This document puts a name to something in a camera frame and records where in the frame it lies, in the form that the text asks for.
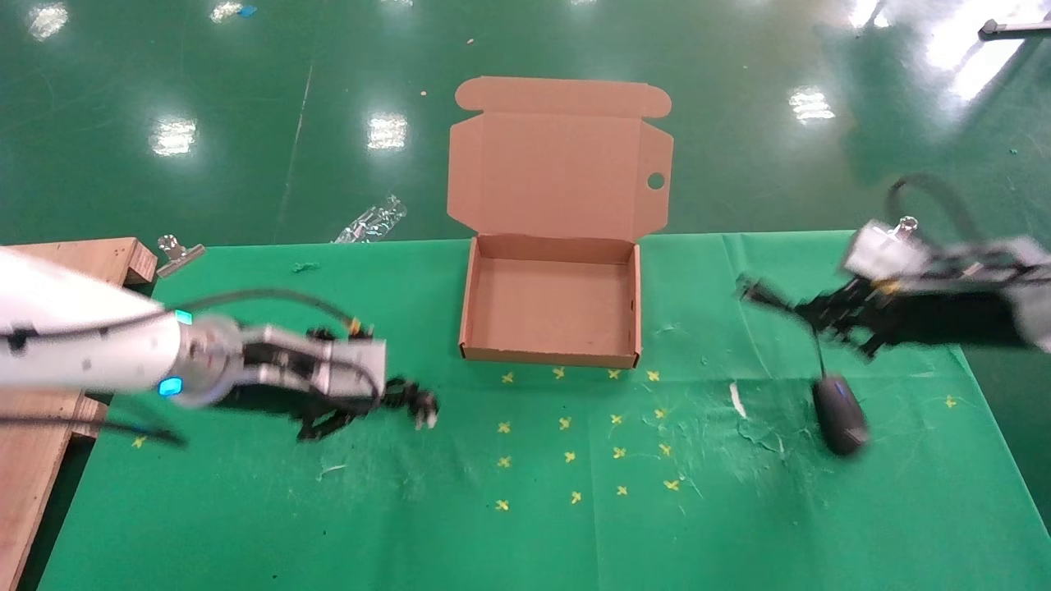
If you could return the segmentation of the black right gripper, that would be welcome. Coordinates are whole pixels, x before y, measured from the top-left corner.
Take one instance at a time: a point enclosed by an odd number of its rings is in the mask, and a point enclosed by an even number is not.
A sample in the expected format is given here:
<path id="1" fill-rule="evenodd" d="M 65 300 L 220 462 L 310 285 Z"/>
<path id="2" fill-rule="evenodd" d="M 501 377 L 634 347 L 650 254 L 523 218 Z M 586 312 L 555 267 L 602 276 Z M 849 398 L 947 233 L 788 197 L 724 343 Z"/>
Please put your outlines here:
<path id="1" fill-rule="evenodd" d="M 883 346 L 961 345 L 1025 349 L 1008 289 L 1013 280 L 872 281 L 854 277 L 836 291 L 791 303 L 766 283 L 740 277 L 741 300 L 802 319 L 819 340 L 873 360 Z"/>

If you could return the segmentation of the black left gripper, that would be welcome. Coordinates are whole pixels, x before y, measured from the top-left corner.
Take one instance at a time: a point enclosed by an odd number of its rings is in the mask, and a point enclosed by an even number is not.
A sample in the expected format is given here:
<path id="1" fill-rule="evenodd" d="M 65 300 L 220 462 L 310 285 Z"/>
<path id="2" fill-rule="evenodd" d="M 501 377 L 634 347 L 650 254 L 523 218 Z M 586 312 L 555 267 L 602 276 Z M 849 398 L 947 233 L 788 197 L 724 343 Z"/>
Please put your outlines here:
<path id="1" fill-rule="evenodd" d="M 300 420 L 298 442 L 329 437 L 383 404 L 410 404 L 416 398 L 416 382 L 391 378 L 379 396 L 365 399 L 363 341 L 260 341 L 245 346 L 244 362 L 230 409 Z"/>

